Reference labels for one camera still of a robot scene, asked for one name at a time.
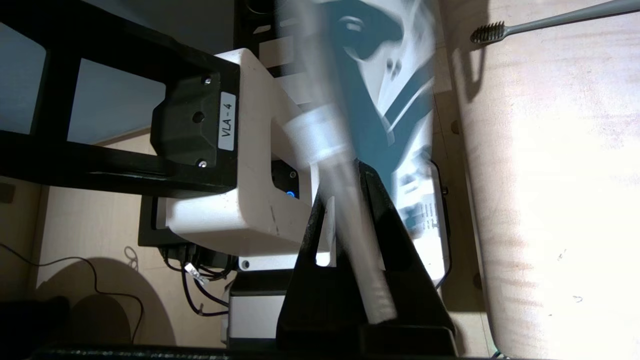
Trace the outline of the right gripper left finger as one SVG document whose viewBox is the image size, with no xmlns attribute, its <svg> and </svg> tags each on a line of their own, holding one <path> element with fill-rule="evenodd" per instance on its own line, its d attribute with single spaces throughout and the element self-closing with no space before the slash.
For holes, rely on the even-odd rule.
<svg viewBox="0 0 640 360">
<path fill-rule="evenodd" d="M 317 196 L 278 318 L 279 333 L 333 333 L 367 323 L 354 271 L 340 238 L 334 242 L 336 266 L 316 263 L 326 208 L 326 202 Z"/>
</svg>

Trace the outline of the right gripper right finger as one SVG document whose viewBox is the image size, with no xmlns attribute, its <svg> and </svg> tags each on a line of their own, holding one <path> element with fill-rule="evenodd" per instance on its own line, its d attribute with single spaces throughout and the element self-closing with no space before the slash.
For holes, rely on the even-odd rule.
<svg viewBox="0 0 640 360">
<path fill-rule="evenodd" d="M 362 161 L 358 161 L 358 171 L 373 221 L 383 273 L 397 313 L 394 323 L 454 328 L 377 171 Z"/>
</svg>

